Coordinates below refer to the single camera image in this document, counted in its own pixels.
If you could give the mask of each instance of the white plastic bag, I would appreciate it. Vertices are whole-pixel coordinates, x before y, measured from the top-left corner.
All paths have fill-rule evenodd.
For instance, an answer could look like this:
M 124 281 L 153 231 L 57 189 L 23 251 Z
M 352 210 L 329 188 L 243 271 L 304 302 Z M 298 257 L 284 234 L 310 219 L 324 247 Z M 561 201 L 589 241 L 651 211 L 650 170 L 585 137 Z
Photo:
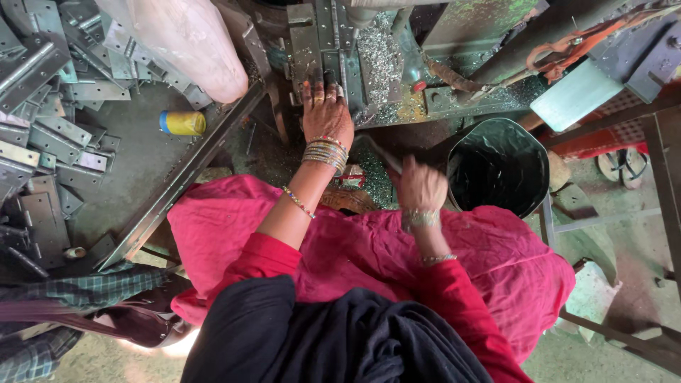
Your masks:
M 230 103 L 248 90 L 248 76 L 227 27 L 210 0 L 96 0 L 149 51 L 172 64 L 211 98 Z

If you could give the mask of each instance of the black bucket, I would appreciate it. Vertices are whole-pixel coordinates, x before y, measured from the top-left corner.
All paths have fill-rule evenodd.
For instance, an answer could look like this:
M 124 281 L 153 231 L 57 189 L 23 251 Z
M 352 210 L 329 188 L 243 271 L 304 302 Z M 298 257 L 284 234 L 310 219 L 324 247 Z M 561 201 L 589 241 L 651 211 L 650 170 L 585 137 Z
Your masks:
M 546 149 L 509 119 L 468 127 L 432 147 L 424 159 L 447 175 L 450 202 L 460 211 L 492 205 L 525 218 L 549 189 Z

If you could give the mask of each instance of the checkered cloth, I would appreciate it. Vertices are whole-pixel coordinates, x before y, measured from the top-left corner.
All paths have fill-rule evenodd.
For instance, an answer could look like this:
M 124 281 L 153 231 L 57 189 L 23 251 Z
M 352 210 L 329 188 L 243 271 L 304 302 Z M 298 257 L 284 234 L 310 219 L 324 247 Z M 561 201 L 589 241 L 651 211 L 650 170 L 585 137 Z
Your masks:
M 86 277 L 0 288 L 0 301 L 56 299 L 80 310 L 102 309 L 156 288 L 166 279 L 165 269 L 122 261 Z M 0 322 L 0 338 L 32 325 Z M 59 359 L 73 348 L 81 336 L 81 331 L 59 327 L 26 341 L 16 338 L 0 340 L 0 382 L 25 382 L 49 376 L 59 366 Z

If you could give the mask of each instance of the sandal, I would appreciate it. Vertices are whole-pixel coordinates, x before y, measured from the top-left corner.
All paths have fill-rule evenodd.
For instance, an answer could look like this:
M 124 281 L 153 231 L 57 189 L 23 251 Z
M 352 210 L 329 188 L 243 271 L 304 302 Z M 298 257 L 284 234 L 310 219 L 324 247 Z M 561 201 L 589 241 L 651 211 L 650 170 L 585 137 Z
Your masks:
M 596 165 L 603 173 L 605 178 L 617 182 L 620 180 L 620 170 L 626 166 L 624 160 L 624 153 L 621 151 L 614 151 L 611 153 L 601 154 L 596 158 Z
M 625 155 L 624 168 L 622 169 L 622 182 L 629 190 L 636 190 L 641 187 L 643 179 L 641 175 L 648 167 L 648 156 L 639 153 L 635 148 L 627 149 Z

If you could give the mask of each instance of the right hand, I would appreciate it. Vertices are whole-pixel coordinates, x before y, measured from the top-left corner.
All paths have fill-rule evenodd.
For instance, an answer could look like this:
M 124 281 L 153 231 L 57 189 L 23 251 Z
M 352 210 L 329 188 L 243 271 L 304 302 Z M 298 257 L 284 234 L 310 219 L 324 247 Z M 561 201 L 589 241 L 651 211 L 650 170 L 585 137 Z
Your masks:
M 402 161 L 400 206 L 405 210 L 440 210 L 447 200 L 447 177 L 430 166 L 418 164 L 412 155 Z
M 355 137 L 355 124 L 352 123 L 350 111 L 345 97 L 338 94 L 335 80 L 330 81 L 324 91 L 324 79 L 321 68 L 315 70 L 314 95 L 309 81 L 303 82 L 302 129 L 305 140 L 309 142 L 313 137 L 328 136 L 340 141 L 350 150 Z

